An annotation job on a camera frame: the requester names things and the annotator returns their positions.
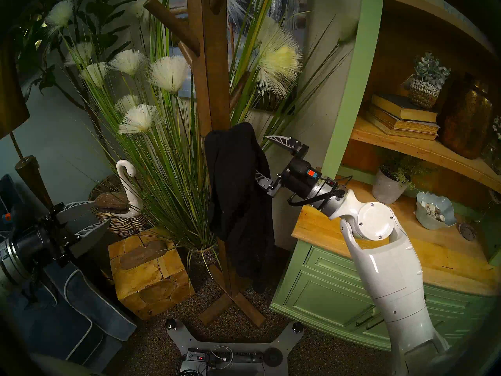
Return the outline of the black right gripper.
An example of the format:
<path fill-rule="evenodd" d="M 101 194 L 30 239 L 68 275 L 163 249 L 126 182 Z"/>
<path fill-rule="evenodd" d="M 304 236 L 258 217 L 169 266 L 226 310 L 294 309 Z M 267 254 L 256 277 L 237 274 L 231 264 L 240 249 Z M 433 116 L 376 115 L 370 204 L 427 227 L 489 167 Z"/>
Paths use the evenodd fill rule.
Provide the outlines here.
<path fill-rule="evenodd" d="M 292 155 L 292 159 L 275 181 L 256 170 L 255 180 L 258 186 L 272 198 L 281 187 L 286 187 L 294 195 L 302 197 L 304 202 L 325 201 L 326 193 L 320 194 L 320 191 L 326 183 L 318 184 L 322 181 L 321 174 L 313 170 L 310 163 L 304 160 L 309 147 L 297 139 L 281 135 L 267 135 L 265 138 L 286 149 Z"/>

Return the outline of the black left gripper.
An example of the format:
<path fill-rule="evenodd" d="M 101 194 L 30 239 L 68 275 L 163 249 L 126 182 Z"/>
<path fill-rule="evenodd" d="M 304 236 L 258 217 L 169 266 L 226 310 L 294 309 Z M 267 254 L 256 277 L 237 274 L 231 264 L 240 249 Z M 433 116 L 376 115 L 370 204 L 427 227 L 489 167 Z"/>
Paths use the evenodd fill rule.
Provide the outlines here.
<path fill-rule="evenodd" d="M 26 204 L 16 203 L 9 212 L 12 225 L 8 235 L 8 252 L 18 260 L 49 264 L 50 260 L 61 266 L 75 261 L 93 249 L 108 231 L 111 219 L 92 224 L 74 235 L 61 237 L 66 223 L 75 221 L 95 207 L 95 201 L 58 203 L 42 217 L 35 217 Z"/>

